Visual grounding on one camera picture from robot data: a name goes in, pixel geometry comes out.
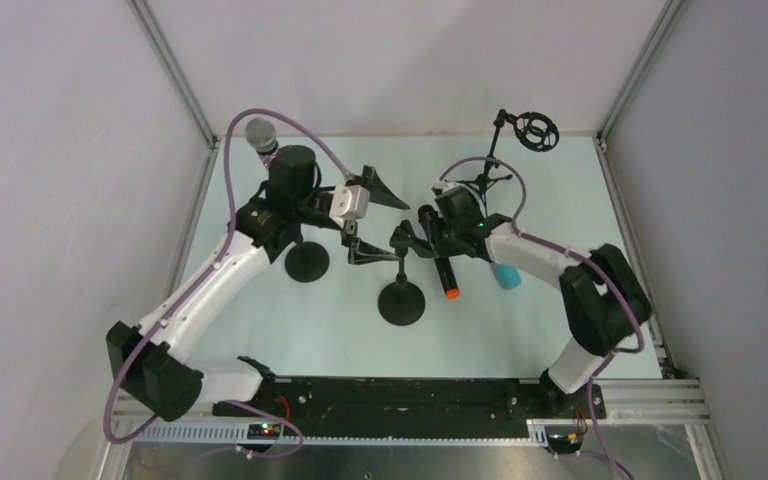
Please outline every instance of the light blue table surface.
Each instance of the light blue table surface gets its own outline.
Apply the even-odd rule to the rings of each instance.
[[[359,222],[361,238],[390,250],[393,228],[414,222],[416,209],[433,204],[430,188],[454,161],[484,155],[490,136],[331,137],[331,149],[354,172],[373,165],[387,185],[411,205],[400,211],[370,205]],[[304,144],[305,138],[283,138]],[[234,138],[231,172],[237,206],[266,179],[266,170],[242,138]],[[318,149],[324,181],[341,176]],[[623,241],[590,137],[563,137],[548,153],[523,148],[502,137],[496,156],[525,178],[528,200],[519,218],[524,230],[579,247],[595,248]],[[465,165],[450,176],[472,179],[481,163]],[[502,169],[493,174],[504,175]],[[496,185],[488,196],[491,212],[513,213],[520,198],[516,180]],[[185,278],[210,254],[226,229],[228,206],[220,155],[210,181]],[[279,375],[398,377],[536,378],[560,354],[570,333],[560,293],[522,274],[522,285],[503,291],[489,266],[467,257],[452,259],[461,297],[444,297],[434,264],[409,253],[406,272],[425,293],[423,317],[396,327],[378,314],[378,293],[396,274],[394,262],[351,266],[339,233],[304,227],[306,239],[328,250],[331,266],[312,284],[291,280],[282,256],[232,300],[202,336],[192,361],[222,361],[251,356]],[[620,355],[603,378],[660,378],[648,329],[646,349]],[[633,339],[624,345],[632,346]]]

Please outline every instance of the gray microphone head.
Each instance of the gray microphone head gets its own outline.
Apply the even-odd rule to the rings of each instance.
[[[275,125],[260,117],[250,120],[246,124],[246,141],[258,153],[271,153],[278,145]]]

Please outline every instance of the red wire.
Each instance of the red wire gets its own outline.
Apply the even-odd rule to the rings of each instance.
[[[290,402],[287,401],[284,395],[279,396],[278,398],[275,399],[275,401],[284,404],[284,408],[286,410],[286,412],[284,413],[284,419],[289,420],[290,419]]]
[[[584,423],[584,432],[582,432],[581,435],[586,434],[590,430],[590,427],[587,425],[587,416],[584,414],[584,409],[581,408],[581,405],[575,408],[575,418],[581,418],[581,421]]]

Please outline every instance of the microphone stand base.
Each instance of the microphone stand base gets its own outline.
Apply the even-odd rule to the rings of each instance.
[[[310,283],[322,278],[330,263],[325,247],[315,242],[302,242],[287,252],[284,268],[293,280]]]
[[[391,283],[378,295],[378,312],[393,325],[411,325],[425,313],[425,295],[413,283]]]

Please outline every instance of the aluminum frame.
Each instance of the aluminum frame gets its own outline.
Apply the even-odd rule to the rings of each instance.
[[[605,139],[610,137],[611,130],[617,119],[622,115],[624,107],[638,88],[645,73],[651,67],[655,55],[661,48],[664,40],[672,30],[684,5],[684,0],[669,0],[661,12],[658,21],[647,38],[640,55],[635,61],[634,67],[629,73],[620,93],[613,102],[609,114],[605,118],[599,133],[594,137],[594,148],[599,157],[602,173],[611,197],[611,203],[617,222],[620,226],[626,252],[633,269],[640,278],[641,284],[647,294],[653,297],[651,282],[648,281],[639,251],[636,248],[636,236],[622,192],[616,181],[616,172],[607,154]],[[197,189],[192,208],[188,212],[188,223],[179,248],[179,257],[173,266],[168,281],[168,291],[171,292],[181,281],[186,257],[192,243],[192,236],[201,207],[207,193],[213,168],[218,155],[217,136],[211,130],[209,123],[199,105],[198,99],[192,92],[183,71],[180,68],[166,38],[154,18],[145,0],[128,0],[132,12],[146,34],[146,38],[152,49],[158,55],[162,67],[169,75],[174,88],[181,96],[184,104],[201,132],[209,147],[208,158],[204,169],[200,172],[199,188]],[[659,361],[667,360],[665,337],[660,327],[661,323],[657,312],[653,314],[649,322],[649,328],[653,337],[653,344],[657,349]],[[522,380],[522,382],[534,382],[534,380]],[[684,425],[688,440],[691,442],[697,469],[703,480],[719,480],[732,478],[731,472],[722,453],[719,438],[711,419],[710,412],[705,404],[705,396],[698,380],[600,380],[602,394],[608,416],[600,421],[604,425]],[[120,394],[114,411],[114,429],[117,434],[123,434],[137,422],[144,421],[150,411],[129,395]],[[237,428],[239,424],[257,421],[254,418],[213,417],[209,405],[200,405],[191,409],[184,417],[175,422],[177,426],[192,428],[204,428],[205,425],[224,425],[225,428]],[[546,426],[568,425],[568,420],[534,419],[530,420],[530,431],[536,438],[540,432],[544,432]],[[147,434],[139,437],[138,441],[174,441],[175,430],[147,430]],[[313,439],[314,442],[328,445],[370,445],[378,444],[368,439]],[[439,444],[434,440],[428,440],[423,444]],[[507,445],[505,442],[488,442],[490,445]],[[539,446],[539,441],[524,442]],[[102,453],[100,469],[93,478],[98,480],[112,480],[122,478],[130,445],[108,444]]]

